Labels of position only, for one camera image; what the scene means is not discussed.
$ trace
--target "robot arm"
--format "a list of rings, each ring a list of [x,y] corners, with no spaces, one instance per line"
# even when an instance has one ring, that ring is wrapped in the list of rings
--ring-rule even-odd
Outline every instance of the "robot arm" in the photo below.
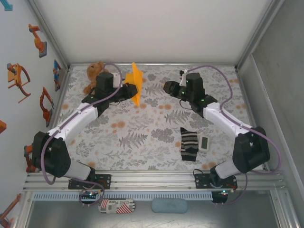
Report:
[[[58,131],[56,136],[48,144],[45,152],[44,163],[46,172],[55,177],[64,176],[94,181],[95,170],[77,161],[72,161],[68,154],[67,147],[85,126],[98,118],[109,107],[111,102],[124,101],[137,94],[136,85],[125,83],[110,99],[83,110],[84,107],[108,97],[118,88],[119,84],[120,77],[118,74],[108,72],[100,73],[96,78],[95,94],[92,94],[93,91],[91,91],[91,93],[82,100],[80,106],[57,127],[49,130],[47,133],[38,132],[35,135],[33,141],[33,165],[41,169],[42,148],[47,139]],[[71,118],[75,113],[78,113],[78,115],[75,118]]]
[[[232,159],[226,160],[210,170],[210,181],[214,186],[222,185],[229,176],[240,172],[247,173],[270,159],[268,144],[265,139],[231,122],[222,112],[240,123],[241,126],[254,129],[265,135],[263,128],[253,128],[242,123],[226,110],[220,110],[218,101],[205,94],[203,80],[199,73],[185,75],[181,71],[180,74],[182,76],[181,82],[166,82],[164,91],[173,97],[188,101],[194,112],[214,123],[235,141]]]

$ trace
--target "teddy bear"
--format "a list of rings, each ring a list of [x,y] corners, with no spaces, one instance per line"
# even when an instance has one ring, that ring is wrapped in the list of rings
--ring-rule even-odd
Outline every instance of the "teddy bear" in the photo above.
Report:
[[[86,70],[87,77],[91,80],[91,83],[83,89],[85,94],[89,94],[92,88],[96,87],[96,77],[102,72],[109,72],[107,69],[104,69],[103,61],[98,63],[92,63]]]

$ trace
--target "blue sticker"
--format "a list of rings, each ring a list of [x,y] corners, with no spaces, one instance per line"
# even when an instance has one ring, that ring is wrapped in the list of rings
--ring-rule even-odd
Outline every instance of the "blue sticker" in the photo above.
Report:
[[[13,5],[9,4],[7,0],[0,0],[2,5],[4,6],[5,11],[13,11]]]

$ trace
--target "patterned fabric surface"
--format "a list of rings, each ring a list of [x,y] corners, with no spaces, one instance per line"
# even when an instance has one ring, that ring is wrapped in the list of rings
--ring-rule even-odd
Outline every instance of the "patterned fabric surface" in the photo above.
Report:
[[[213,123],[180,106],[179,100],[166,94],[164,82],[179,81],[179,71],[194,66],[138,65],[144,72],[141,104],[132,100],[110,106],[72,141],[72,160],[97,170],[193,170],[209,169],[232,156],[234,140]],[[131,65],[120,65],[123,75],[132,72]],[[233,66],[219,66],[233,88],[233,99],[225,108],[239,120],[249,123],[246,106]],[[222,76],[211,68],[197,70],[207,94],[219,102],[229,96]],[[82,90],[90,83],[86,66],[75,66],[63,102],[59,122],[65,120],[85,97]],[[182,102],[183,107],[190,106]],[[208,152],[198,152],[195,162],[181,160],[180,127],[210,138]]]

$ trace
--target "black and white sock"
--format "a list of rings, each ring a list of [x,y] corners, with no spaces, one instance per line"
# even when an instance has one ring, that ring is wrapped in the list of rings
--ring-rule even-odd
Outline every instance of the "black and white sock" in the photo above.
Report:
[[[180,154],[183,161],[195,162],[197,153],[199,151],[198,134],[196,132],[189,132],[185,128],[180,128],[181,146]]]

